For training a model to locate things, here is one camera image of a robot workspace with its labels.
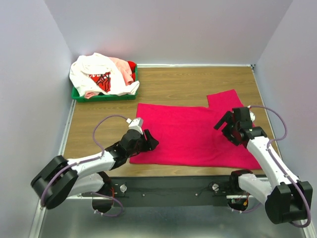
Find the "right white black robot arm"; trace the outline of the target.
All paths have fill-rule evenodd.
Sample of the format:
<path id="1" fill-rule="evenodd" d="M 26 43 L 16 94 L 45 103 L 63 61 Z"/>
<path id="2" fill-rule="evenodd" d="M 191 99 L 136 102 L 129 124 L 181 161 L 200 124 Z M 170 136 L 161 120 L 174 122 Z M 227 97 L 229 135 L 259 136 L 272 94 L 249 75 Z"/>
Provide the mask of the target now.
<path id="1" fill-rule="evenodd" d="M 243 145 L 257 160 L 268 182 L 263 182 L 250 170 L 233 171 L 228 189 L 233 194 L 246 192 L 265 207 L 274 224 L 290 223 L 298 228 L 311 224 L 313 188 L 301 181 L 284 164 L 272 147 L 272 139 L 260 126 L 254 126 L 252 106 L 227 111 L 214 126 L 234 145 Z"/>

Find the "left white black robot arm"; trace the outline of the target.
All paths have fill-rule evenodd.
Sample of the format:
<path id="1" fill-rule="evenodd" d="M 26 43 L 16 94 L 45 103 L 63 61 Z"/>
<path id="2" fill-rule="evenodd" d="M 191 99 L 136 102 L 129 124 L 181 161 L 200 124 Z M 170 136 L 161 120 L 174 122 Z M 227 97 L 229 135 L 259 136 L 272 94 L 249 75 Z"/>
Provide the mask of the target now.
<path id="1" fill-rule="evenodd" d="M 75 194 L 75 184 L 80 179 L 111 171 L 124 165 L 128 158 L 142 152 L 153 151 L 159 145 L 148 129 L 138 132 L 129 129 L 120 141 L 102 152 L 80 159 L 67 160 L 62 155 L 54 157 L 31 181 L 41 205 L 47 209 L 59 206 Z"/>

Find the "magenta t shirt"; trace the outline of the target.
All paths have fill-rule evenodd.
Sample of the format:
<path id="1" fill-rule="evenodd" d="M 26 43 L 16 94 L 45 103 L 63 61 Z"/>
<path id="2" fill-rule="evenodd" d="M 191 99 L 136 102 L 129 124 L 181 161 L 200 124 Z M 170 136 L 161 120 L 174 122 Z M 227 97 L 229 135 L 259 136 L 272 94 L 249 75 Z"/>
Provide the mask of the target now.
<path id="1" fill-rule="evenodd" d="M 259 170 L 254 156 L 235 146 L 214 126 L 232 108 L 242 107 L 234 89 L 207 96 L 208 107 L 178 107 L 139 103 L 143 119 L 159 142 L 155 150 L 132 157 L 132 164 L 227 167 Z"/>

